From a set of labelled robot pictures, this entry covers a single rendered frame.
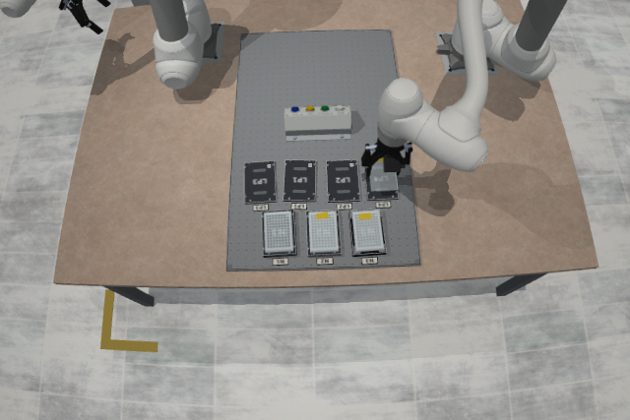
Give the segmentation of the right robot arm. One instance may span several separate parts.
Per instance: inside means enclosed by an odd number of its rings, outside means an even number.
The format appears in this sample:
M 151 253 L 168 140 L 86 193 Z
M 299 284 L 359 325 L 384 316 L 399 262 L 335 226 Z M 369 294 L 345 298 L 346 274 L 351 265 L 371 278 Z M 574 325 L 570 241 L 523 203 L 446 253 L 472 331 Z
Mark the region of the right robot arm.
M 19 18 L 35 1 L 0 0 L 0 9 L 8 17 Z M 157 24 L 153 37 L 157 75 L 167 87 L 184 89 L 197 78 L 202 59 L 217 56 L 220 26 L 211 24 L 204 0 L 150 0 L 150 3 Z

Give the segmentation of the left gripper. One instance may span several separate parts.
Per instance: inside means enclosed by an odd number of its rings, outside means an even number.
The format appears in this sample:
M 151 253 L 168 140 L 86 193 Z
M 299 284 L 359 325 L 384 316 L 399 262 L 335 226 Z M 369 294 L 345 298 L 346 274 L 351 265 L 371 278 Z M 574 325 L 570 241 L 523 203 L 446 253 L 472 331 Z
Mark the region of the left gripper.
M 376 147 L 377 146 L 377 147 Z M 403 147 L 406 151 L 406 156 L 403 158 L 400 151 L 403 150 Z M 374 153 L 372 153 L 375 150 Z M 410 154 L 413 151 L 412 143 L 409 142 L 407 145 L 401 146 L 399 148 L 392 148 L 384 145 L 379 139 L 375 146 L 370 146 L 369 144 L 365 145 L 365 151 L 361 158 L 361 165 L 365 166 L 367 171 L 367 177 L 370 177 L 372 165 L 378 161 L 380 158 L 383 158 L 383 155 L 387 154 L 397 154 L 401 157 L 401 159 L 406 160 L 406 165 L 410 164 Z M 381 154 L 380 154 L 381 153 Z M 379 155 L 380 154 L 380 155 Z M 370 156 L 371 155 L 371 156 Z M 370 158 L 369 158 L 370 157 Z M 369 160 L 368 160 L 369 159 Z

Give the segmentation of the white operator button panel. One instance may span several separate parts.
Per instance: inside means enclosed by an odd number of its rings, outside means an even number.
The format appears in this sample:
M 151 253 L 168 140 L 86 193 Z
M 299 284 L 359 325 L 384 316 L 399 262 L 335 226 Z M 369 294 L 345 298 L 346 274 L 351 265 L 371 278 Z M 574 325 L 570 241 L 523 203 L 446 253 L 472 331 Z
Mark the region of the white operator button panel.
M 287 142 L 350 140 L 349 105 L 286 107 Z

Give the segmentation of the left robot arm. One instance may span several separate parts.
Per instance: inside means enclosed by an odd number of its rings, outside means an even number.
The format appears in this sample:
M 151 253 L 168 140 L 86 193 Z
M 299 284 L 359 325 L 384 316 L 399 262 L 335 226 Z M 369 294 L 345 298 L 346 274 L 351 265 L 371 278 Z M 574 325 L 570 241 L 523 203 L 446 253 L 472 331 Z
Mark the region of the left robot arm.
M 448 55 L 451 70 L 466 68 L 463 97 L 440 112 L 423 100 L 414 81 L 395 79 L 379 101 L 378 139 L 392 148 L 409 141 L 446 166 L 474 172 L 488 156 L 479 118 L 493 68 L 489 58 L 523 79 L 545 80 L 556 64 L 548 35 L 566 2 L 529 0 L 513 25 L 493 0 L 458 0 L 453 34 L 442 34 L 437 53 Z

